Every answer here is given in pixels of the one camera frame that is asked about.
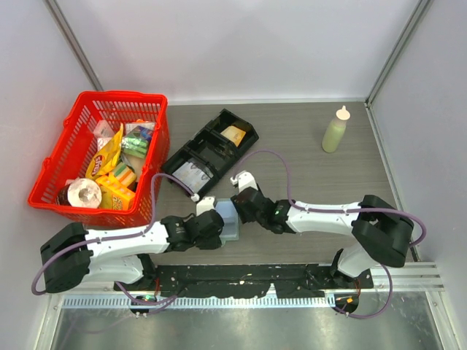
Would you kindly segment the green leather card holder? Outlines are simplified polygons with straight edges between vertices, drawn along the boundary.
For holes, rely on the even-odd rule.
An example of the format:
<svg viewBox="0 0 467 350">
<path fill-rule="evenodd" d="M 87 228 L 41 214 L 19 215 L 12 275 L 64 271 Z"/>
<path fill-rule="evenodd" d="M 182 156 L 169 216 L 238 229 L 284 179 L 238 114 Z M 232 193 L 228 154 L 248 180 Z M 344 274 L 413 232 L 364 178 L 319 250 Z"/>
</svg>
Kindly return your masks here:
<svg viewBox="0 0 467 350">
<path fill-rule="evenodd" d="M 222 245 L 228 241 L 239 240 L 239 216 L 230 199 L 220 199 L 215 210 L 223 218 L 224 226 L 220 234 Z"/>
</svg>

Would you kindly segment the white credit card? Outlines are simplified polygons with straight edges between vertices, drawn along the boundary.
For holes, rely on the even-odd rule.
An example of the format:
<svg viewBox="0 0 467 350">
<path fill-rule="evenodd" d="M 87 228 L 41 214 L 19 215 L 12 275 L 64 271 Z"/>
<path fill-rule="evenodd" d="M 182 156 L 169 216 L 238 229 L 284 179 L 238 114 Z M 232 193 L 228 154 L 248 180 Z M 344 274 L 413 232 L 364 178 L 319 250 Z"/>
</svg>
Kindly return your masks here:
<svg viewBox="0 0 467 350">
<path fill-rule="evenodd" d="M 188 184 L 190 189 L 194 193 L 198 193 L 199 190 L 206 185 L 209 180 L 212 178 L 211 173 L 205 172 L 201 168 L 199 168 L 195 163 L 191 163 L 189 166 L 189 176 L 188 176 Z"/>
</svg>

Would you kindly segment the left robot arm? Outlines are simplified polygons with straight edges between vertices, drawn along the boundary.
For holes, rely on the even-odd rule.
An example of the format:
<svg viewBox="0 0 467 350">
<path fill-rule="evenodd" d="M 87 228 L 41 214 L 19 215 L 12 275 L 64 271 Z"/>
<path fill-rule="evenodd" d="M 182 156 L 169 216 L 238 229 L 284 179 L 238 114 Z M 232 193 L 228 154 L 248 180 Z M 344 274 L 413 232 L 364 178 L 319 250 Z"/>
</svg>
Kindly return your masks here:
<svg viewBox="0 0 467 350">
<path fill-rule="evenodd" d="M 50 294 L 89 281 L 117 281 L 148 290 L 156 279 L 150 254 L 184 252 L 193 247 L 218 249 L 223 227 L 223 218 L 214 209 L 117 230 L 85 229 L 81 222 L 73 222 L 42 245 L 38 275 Z"/>
</svg>

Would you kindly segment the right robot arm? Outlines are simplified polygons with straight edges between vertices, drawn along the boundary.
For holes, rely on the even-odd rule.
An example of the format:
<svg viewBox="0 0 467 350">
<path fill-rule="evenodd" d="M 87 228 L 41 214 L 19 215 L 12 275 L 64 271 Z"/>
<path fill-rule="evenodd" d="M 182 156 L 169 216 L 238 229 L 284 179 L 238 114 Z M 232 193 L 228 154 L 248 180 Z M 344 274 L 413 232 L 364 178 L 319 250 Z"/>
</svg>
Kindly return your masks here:
<svg viewBox="0 0 467 350">
<path fill-rule="evenodd" d="M 273 202 L 248 187 L 231 201 L 242 223 L 257 222 L 275 234 L 321 232 L 354 237 L 356 244 L 340 249 L 331 264 L 329 277 L 336 287 L 351 287 L 364 271 L 378 264 L 405 265 L 414 223 L 400 214 L 373 212 L 377 205 L 393 208 L 375 195 L 340 206 L 313 207 L 295 200 Z"/>
</svg>

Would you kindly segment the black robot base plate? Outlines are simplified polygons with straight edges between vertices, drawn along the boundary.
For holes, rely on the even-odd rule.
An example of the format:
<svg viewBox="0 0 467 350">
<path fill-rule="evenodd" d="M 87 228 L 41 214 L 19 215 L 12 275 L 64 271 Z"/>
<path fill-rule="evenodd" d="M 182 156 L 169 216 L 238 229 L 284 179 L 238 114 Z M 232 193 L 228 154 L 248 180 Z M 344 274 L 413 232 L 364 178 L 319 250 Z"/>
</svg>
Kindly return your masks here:
<svg viewBox="0 0 467 350">
<path fill-rule="evenodd" d="M 371 272 L 356 281 L 333 279 L 327 265 L 159 265 L 124 287 L 131 292 L 159 291 L 163 297 L 263 298 L 273 287 L 279 298 L 323 296 L 329 289 L 371 289 Z"/>
</svg>

